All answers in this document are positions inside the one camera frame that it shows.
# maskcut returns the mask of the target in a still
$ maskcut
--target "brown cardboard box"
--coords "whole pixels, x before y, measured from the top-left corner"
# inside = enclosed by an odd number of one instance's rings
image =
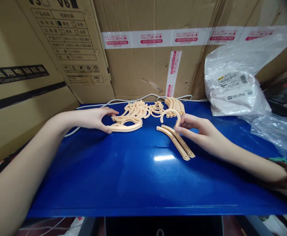
[[[39,70],[39,65],[49,75],[31,71],[31,68]],[[0,68],[0,99],[63,82],[15,1],[0,1]],[[15,76],[6,74],[5,68],[10,68]],[[28,75],[34,78],[20,80],[26,75],[23,68],[29,69]],[[14,69],[20,69],[23,75]]]
[[[29,141],[50,117],[79,106],[62,83],[17,2],[0,1],[0,161]],[[47,92],[53,85],[63,87]],[[20,94],[40,88],[39,94],[44,94],[18,100]],[[17,103],[5,107],[3,100]]]
[[[94,0],[101,32],[171,30],[213,26],[219,0]],[[171,51],[182,51],[174,96],[189,93],[204,46],[106,49],[118,99],[164,96]]]
[[[132,44],[134,35],[145,30],[157,32],[212,27],[209,30],[213,32],[216,27],[238,26],[237,35],[241,37],[243,27],[287,25],[287,7],[281,0],[94,0],[94,5],[104,42],[107,42],[107,35],[111,37],[110,35],[118,32],[123,36],[131,31],[130,40],[129,35],[125,36],[128,37],[129,44]],[[115,96],[120,99],[136,99],[149,93],[164,96],[167,91],[171,51],[182,51],[174,96],[192,94],[194,99],[206,98],[205,57],[217,47],[220,45],[208,40],[204,45],[187,47],[106,47]],[[287,58],[280,55],[257,78],[260,81],[268,80],[284,70],[287,70]]]
[[[0,109],[0,161],[29,141],[49,118],[78,106],[65,86]]]
[[[92,1],[17,2],[81,103],[115,98]]]

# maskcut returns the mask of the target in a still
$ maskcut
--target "packing tape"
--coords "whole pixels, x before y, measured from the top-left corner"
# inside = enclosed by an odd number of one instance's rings
[[[103,32],[105,49],[226,45],[286,33],[287,26],[221,26],[214,28]]]
[[[176,78],[181,57],[182,57],[182,51],[171,51],[170,53],[170,67],[167,74],[167,82],[166,82],[167,97],[174,96]]]

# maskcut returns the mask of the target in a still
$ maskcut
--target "hand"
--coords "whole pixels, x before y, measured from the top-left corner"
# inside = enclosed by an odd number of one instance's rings
[[[190,138],[205,151],[216,157],[226,158],[227,152],[235,146],[207,119],[184,114],[181,117],[180,123],[181,126],[175,128],[177,133]],[[189,130],[192,128],[198,129],[199,134]]]
[[[116,116],[119,112],[111,108],[94,108],[88,110],[69,111],[70,119],[73,126],[83,128],[96,128],[110,134],[112,131],[102,123],[102,118],[105,115]]]

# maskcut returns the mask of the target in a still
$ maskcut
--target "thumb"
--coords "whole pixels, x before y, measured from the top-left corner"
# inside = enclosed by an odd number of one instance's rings
[[[104,125],[103,123],[99,124],[96,128],[108,134],[112,133],[112,130],[108,128],[106,125]]]
[[[194,141],[195,143],[198,142],[199,138],[200,138],[200,134],[194,133],[186,128],[182,128],[182,127],[175,127],[175,132],[184,135],[187,138],[190,138],[192,141]]]

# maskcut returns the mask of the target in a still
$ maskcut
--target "glossy blue surface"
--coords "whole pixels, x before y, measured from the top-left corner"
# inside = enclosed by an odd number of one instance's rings
[[[184,102],[235,144],[263,157],[280,156],[235,117],[213,117],[209,103]],[[109,107],[123,112],[125,104]],[[175,118],[164,124],[174,126]],[[112,124],[110,117],[104,124]],[[130,133],[80,129],[65,138],[28,217],[204,214],[287,214],[287,199],[263,189],[244,171],[183,137],[196,157],[184,161],[150,116]]]

